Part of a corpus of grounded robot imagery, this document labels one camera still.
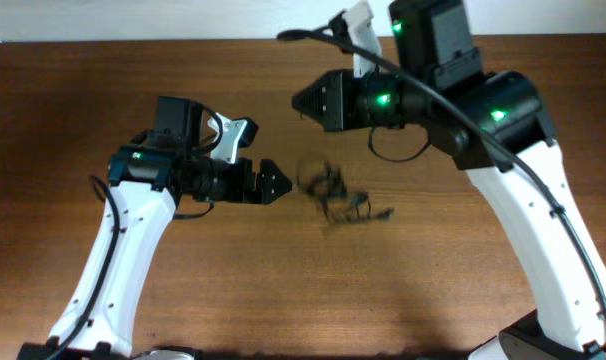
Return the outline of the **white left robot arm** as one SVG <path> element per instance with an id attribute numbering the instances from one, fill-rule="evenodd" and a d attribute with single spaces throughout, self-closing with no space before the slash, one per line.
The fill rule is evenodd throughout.
<path id="1" fill-rule="evenodd" d="M 182 219 L 184 195 L 198 202 L 268 205 L 292 183 L 269 159 L 252 162 L 127 145 L 111 159 L 108 178 L 92 180 L 104 213 L 77 288 L 48 336 L 40 359 L 126 359 L 133 350 L 139 299 L 156 248 Z"/>

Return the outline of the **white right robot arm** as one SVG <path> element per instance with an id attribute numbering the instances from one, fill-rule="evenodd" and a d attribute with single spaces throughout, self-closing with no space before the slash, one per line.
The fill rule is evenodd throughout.
<path id="1" fill-rule="evenodd" d="M 360 2 L 315 30 L 353 57 L 297 93 L 293 107 L 328 132 L 416 124 L 449 155 L 499 219 L 535 309 L 471 352 L 474 359 L 606 359 L 606 267 L 571 193 L 538 90 L 515 71 L 487 73 L 460 0 L 389 5 L 390 62 Z"/>

